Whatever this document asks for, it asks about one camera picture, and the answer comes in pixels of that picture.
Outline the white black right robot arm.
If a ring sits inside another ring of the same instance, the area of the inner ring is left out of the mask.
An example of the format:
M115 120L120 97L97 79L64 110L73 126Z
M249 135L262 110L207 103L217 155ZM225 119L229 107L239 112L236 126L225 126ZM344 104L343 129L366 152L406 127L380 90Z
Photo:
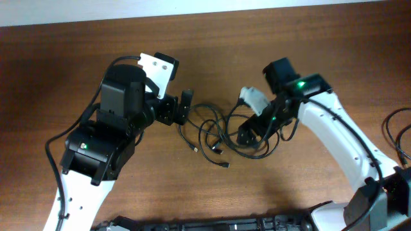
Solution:
M359 129L329 83L319 74L302 77L289 59L268 64L263 75L275 99L254 87L238 103L254 111L238 130L238 144L257 146L281 133L292 120L309 128L336 160L354 196L311 208L299 220L303 230L392 230L410 228L410 169L398 166Z

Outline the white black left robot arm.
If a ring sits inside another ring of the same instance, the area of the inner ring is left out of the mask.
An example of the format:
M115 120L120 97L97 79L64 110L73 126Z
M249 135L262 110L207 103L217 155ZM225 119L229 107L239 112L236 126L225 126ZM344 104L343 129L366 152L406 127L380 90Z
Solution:
M58 189L45 230L90 230L140 135L158 121L183 125L193 98L162 95L147 72L135 65L108 68L101 101L87 107L65 141Z

